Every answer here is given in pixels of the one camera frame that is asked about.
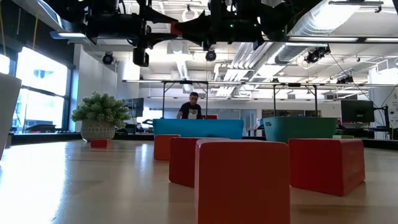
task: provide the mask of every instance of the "teal box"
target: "teal box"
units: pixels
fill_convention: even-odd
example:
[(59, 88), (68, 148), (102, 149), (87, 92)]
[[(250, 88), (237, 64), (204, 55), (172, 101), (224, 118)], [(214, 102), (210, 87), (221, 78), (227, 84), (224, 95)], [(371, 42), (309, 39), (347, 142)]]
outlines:
[(288, 143), (297, 138), (329, 138), (336, 134), (337, 118), (264, 118), (267, 141)]
[(154, 134), (179, 134), (185, 138), (242, 139), (243, 121), (216, 119), (154, 119)]

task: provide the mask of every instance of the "potted plant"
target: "potted plant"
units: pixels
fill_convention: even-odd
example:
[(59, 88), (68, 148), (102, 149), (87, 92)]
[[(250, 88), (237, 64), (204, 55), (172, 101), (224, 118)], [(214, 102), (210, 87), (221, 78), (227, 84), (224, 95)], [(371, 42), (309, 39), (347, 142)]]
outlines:
[(128, 108), (122, 100), (115, 100), (108, 94), (94, 92), (91, 97), (73, 111), (72, 121), (81, 121), (81, 137), (86, 141), (93, 139), (110, 140), (114, 137), (115, 127), (124, 128), (124, 121), (130, 119)]

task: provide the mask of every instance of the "green plant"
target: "green plant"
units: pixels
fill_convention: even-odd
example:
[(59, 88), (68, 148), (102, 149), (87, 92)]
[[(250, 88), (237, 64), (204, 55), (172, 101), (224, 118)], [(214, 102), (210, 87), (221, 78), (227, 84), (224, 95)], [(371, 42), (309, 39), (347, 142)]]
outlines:
[(124, 128), (126, 125), (123, 121), (130, 119), (127, 114), (129, 109), (124, 106), (122, 100), (115, 100), (113, 96), (108, 94), (100, 95), (94, 92), (91, 97), (83, 99), (83, 103), (79, 104), (73, 111), (72, 121), (102, 121), (114, 124), (118, 128)]

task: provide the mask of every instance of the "white planter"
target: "white planter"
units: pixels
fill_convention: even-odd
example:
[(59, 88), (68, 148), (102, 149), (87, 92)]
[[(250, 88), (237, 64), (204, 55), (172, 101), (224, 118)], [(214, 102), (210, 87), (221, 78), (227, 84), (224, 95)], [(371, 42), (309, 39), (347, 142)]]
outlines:
[(81, 137), (90, 142), (91, 140), (111, 140), (115, 134), (113, 124), (100, 121), (84, 120), (81, 122)]
[(0, 160), (11, 128), (22, 81), (0, 73)]

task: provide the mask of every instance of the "black t-shirt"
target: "black t-shirt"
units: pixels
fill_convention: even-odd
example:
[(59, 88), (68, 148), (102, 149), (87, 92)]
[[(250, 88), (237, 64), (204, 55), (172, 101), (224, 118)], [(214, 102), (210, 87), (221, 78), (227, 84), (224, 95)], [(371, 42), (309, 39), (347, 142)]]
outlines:
[(199, 105), (192, 106), (189, 102), (184, 103), (180, 111), (182, 112), (182, 119), (193, 119), (195, 115), (196, 119), (201, 119), (201, 108)]

